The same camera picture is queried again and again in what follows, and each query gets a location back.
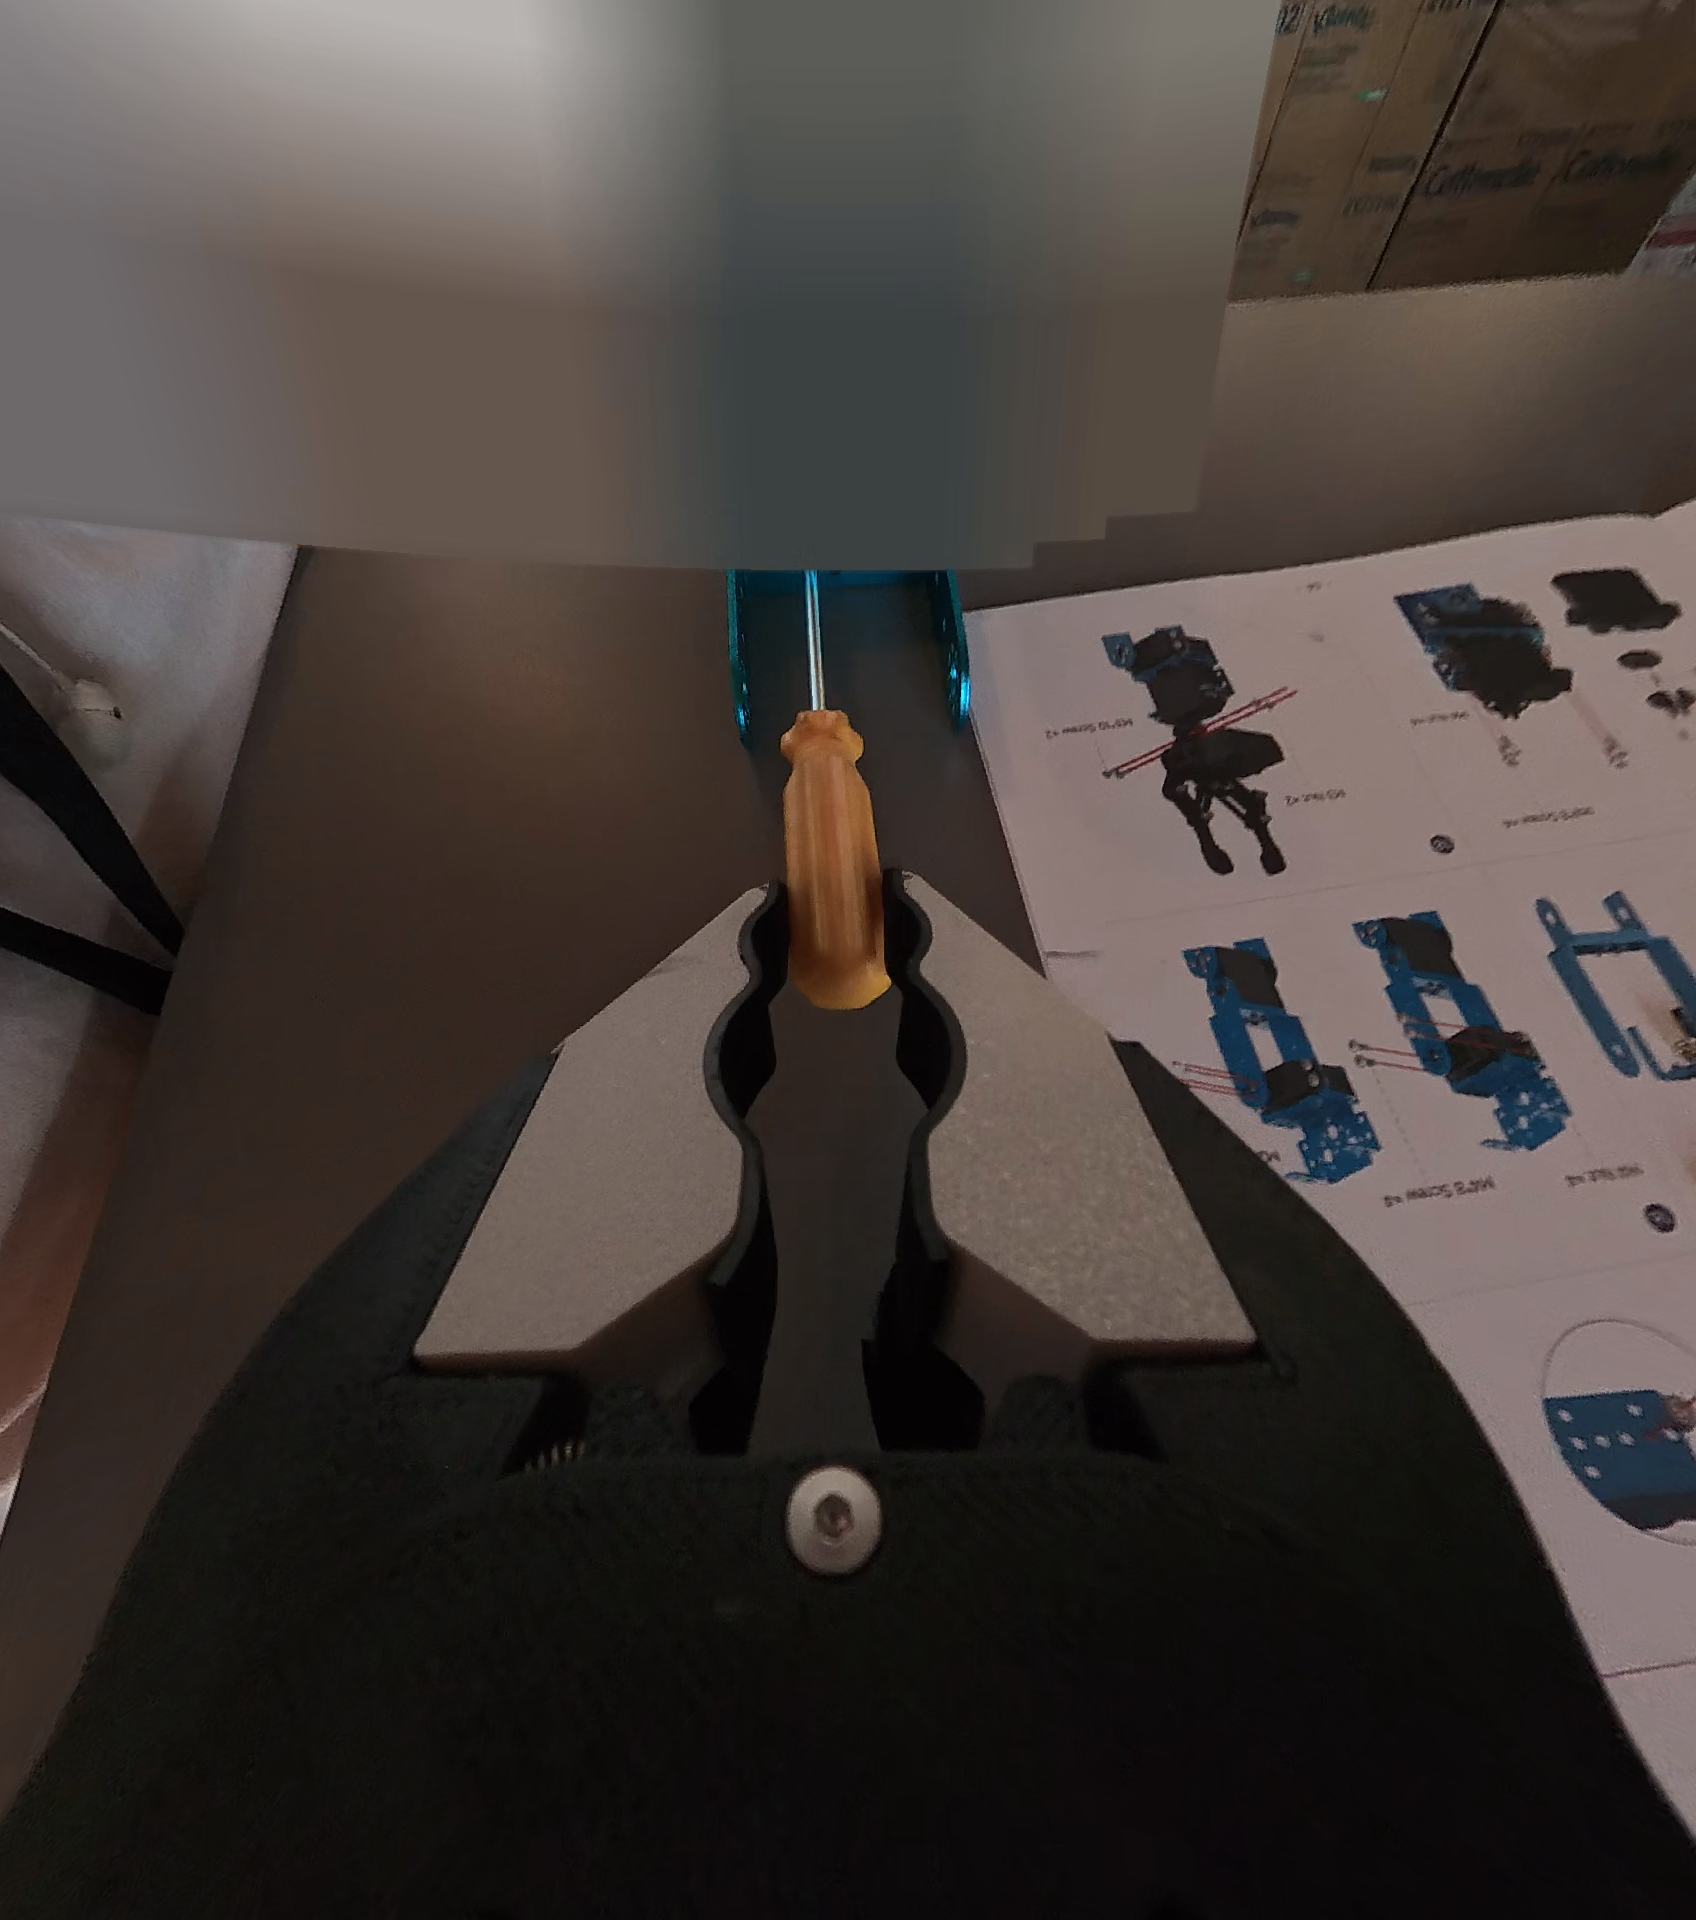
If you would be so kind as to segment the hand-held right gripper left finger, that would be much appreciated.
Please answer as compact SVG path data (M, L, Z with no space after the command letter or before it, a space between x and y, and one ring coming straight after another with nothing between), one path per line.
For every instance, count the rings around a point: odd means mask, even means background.
M639 1384L743 1447L778 1305L762 1148L787 895L746 890L554 1053L413 1357Z

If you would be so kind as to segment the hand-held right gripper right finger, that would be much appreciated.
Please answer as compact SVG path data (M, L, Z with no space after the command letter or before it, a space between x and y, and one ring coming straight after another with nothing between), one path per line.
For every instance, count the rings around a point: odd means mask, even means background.
M868 1332L883 1447L972 1447L1009 1387L1255 1334L1099 1024L921 878L883 876L907 1138Z

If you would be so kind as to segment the orange-handled screwdriver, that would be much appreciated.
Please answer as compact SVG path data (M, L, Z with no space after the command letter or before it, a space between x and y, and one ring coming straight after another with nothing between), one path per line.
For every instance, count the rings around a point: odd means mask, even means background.
M886 993L883 872L864 742L827 707L819 574L804 571L810 705L782 735L787 982L824 1012L851 1012Z

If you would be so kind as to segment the blue metal U bracket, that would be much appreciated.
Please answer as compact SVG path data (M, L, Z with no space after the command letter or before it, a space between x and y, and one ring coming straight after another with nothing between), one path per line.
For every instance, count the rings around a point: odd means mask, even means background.
M945 707L955 731L969 725L973 713L972 658L966 618L955 575L948 570L740 570L723 574L725 658L729 695L740 742L751 739L749 642L764 633L764 605L769 597L794 594L802 611L817 627L821 602L829 591L871 587L917 587L925 605L939 655Z

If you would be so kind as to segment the dark grey desk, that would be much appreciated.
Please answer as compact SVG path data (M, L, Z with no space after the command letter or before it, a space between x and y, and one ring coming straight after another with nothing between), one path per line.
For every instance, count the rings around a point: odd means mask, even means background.
M979 605L1696 496L1696 275L1228 315L1197 509ZM315 547L0 1540L0 1812L236 1359L509 1067L778 859L711 574Z

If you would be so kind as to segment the printed assembly manual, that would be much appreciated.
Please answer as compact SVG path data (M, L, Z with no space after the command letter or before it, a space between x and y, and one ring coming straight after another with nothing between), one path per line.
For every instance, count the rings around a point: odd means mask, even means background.
M1407 1308L1696 1829L1696 501L967 636L1050 974Z

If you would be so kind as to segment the person's white shirt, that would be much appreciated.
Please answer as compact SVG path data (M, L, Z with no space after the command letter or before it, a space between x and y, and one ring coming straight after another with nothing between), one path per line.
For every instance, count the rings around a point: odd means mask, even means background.
M93 781L190 914L293 547L0 515L0 627L121 709ZM36 806L0 780L0 905L149 957ZM153 1022L0 952L0 1497L20 1471L113 1177Z

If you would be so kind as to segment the stack of cardboard boxes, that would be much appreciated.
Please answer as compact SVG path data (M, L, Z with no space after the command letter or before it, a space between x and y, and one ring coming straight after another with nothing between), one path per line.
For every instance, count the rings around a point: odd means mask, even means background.
M1276 11L1232 302L1622 271L1696 170L1696 2Z

